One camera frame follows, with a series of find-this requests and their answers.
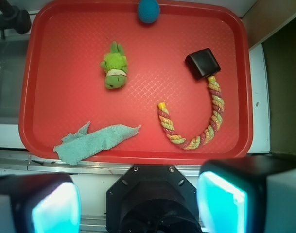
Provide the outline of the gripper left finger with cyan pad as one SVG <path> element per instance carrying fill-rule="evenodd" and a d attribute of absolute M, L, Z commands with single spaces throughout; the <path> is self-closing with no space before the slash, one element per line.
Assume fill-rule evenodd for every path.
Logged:
<path fill-rule="evenodd" d="M 0 175 L 0 233 L 78 233 L 80 223 L 70 175 Z"/>

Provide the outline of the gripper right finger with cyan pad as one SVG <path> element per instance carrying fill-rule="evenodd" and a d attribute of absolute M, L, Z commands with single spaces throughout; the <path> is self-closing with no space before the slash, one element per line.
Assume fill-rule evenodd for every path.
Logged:
<path fill-rule="evenodd" d="M 208 160 L 196 188 L 210 233 L 296 233 L 296 156 Z"/>

